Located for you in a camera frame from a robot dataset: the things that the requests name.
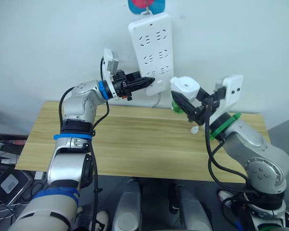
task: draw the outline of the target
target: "red object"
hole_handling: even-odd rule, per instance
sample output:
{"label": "red object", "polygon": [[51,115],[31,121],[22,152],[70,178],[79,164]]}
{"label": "red object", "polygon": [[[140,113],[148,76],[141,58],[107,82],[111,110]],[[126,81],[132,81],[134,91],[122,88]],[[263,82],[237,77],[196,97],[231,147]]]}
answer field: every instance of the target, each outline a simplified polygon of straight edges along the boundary
{"label": "red object", "polygon": [[[146,8],[146,0],[131,0],[133,4],[139,8]],[[148,0],[149,6],[152,5],[154,0]]]}

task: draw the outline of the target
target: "white bracket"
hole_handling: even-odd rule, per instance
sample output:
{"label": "white bracket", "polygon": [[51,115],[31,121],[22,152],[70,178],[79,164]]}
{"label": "white bracket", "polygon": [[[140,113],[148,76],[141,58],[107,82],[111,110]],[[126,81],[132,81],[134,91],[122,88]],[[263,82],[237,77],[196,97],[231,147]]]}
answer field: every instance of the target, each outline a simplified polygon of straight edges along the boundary
{"label": "white bracket", "polygon": [[220,101],[220,106],[210,117],[210,125],[225,112],[237,103],[242,89],[243,76],[233,75],[222,79],[216,83],[216,89],[226,87],[225,99]]}
{"label": "white bracket", "polygon": [[106,80],[109,89],[112,93],[112,96],[115,100],[118,100],[119,97],[117,96],[117,93],[114,89],[114,86],[112,85],[113,78],[112,76],[116,73],[118,68],[119,60],[118,58],[114,57],[112,51],[110,49],[105,48],[104,49],[104,61],[102,64],[102,71],[104,80]]}

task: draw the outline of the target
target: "green ring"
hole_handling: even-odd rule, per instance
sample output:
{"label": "green ring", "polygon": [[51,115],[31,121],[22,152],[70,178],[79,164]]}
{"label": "green ring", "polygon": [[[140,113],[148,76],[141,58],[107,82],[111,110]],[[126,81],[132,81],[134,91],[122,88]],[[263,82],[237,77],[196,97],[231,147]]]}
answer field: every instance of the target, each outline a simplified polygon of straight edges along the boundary
{"label": "green ring", "polygon": [[229,125],[231,125],[233,122],[235,122],[240,117],[241,117],[241,113],[235,113],[232,117],[230,117],[222,125],[220,125],[214,132],[212,132],[211,136],[215,138],[218,134],[220,134],[222,131],[224,131],[225,128],[227,128]]}

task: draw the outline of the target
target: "blue band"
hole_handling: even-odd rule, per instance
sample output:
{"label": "blue band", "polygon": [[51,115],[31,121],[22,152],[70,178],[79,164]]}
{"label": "blue band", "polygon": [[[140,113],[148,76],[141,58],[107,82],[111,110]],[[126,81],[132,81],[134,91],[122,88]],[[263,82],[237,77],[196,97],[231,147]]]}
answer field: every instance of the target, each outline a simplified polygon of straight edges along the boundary
{"label": "blue band", "polygon": [[49,195],[65,195],[71,197],[77,204],[78,206],[78,197],[75,196],[80,196],[80,193],[78,192],[77,189],[71,188],[71,187],[60,187],[60,188],[50,188],[46,190],[42,190],[38,192],[33,199],[42,197],[42,196],[49,196]]}
{"label": "blue band", "polygon": [[98,90],[100,90],[104,99],[109,100],[109,97],[107,95],[106,89],[102,81],[98,81]]}
{"label": "blue band", "polygon": [[62,137],[73,137],[73,138],[82,138],[82,139],[92,140],[92,136],[90,136],[90,135],[77,134],[77,133],[62,133],[62,134],[54,135],[53,139],[57,140],[57,139],[62,138]]}

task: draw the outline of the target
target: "red and blue sign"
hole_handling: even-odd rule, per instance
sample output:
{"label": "red and blue sign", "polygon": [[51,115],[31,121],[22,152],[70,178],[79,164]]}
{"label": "red and blue sign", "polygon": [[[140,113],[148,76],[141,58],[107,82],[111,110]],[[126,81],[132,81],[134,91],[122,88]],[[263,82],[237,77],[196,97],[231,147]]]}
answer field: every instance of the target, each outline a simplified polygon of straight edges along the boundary
{"label": "red and blue sign", "polygon": [[[146,11],[146,0],[128,0],[130,11],[140,14]],[[148,0],[152,14],[162,13],[165,10],[165,0]]]}

